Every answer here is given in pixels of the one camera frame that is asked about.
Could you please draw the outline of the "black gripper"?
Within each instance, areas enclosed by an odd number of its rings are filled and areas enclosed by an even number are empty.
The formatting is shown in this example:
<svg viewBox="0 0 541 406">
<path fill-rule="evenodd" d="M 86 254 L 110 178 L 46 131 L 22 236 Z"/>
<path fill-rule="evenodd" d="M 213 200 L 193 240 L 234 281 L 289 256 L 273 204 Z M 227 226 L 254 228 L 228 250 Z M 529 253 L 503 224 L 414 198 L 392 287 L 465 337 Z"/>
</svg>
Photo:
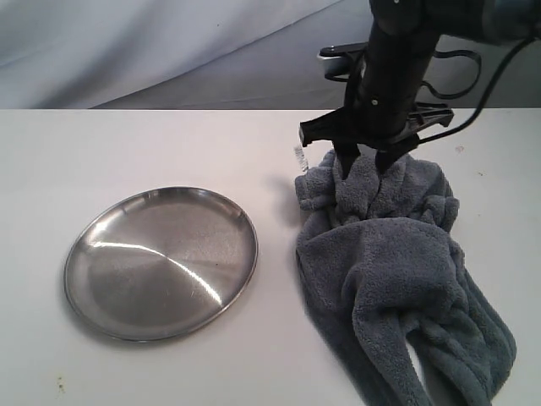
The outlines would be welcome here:
<svg viewBox="0 0 541 406">
<path fill-rule="evenodd" d="M 417 148 L 419 132 L 434 125 L 446 128 L 453 118 L 454 112 L 446 104 L 415 102 L 412 111 L 393 126 L 389 118 L 376 123 L 372 116 L 344 106 L 299 124 L 299 139 L 303 147 L 329 140 L 341 164 L 342 179 L 348 177 L 361 145 L 377 150 L 375 166 L 384 174 L 402 155 Z"/>
</svg>

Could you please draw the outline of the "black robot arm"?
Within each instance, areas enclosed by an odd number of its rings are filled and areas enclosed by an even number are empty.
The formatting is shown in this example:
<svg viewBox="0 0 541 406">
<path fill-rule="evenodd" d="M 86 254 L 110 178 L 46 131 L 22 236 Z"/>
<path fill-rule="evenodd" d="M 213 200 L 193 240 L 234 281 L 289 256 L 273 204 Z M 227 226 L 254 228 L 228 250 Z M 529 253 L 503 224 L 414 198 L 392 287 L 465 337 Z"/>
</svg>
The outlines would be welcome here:
<svg viewBox="0 0 541 406">
<path fill-rule="evenodd" d="M 373 25 L 369 40 L 324 47 L 319 58 L 327 80 L 346 86 L 341 108 L 301 123 L 302 146 L 319 140 L 332 142 L 347 177 L 366 145 L 376 151 L 380 173 L 424 143 L 418 134 L 433 125 L 445 131 L 435 141 L 470 126 L 485 108 L 501 75 L 512 59 L 540 38 L 538 1 L 420 1 L 383 0 L 370 4 Z M 439 52 L 442 36 L 488 44 L 516 45 L 506 54 L 486 86 L 472 116 L 452 128 L 449 100 L 461 98 L 469 88 L 442 94 L 424 76 L 434 58 L 464 57 L 482 63 L 476 52 Z"/>
</svg>

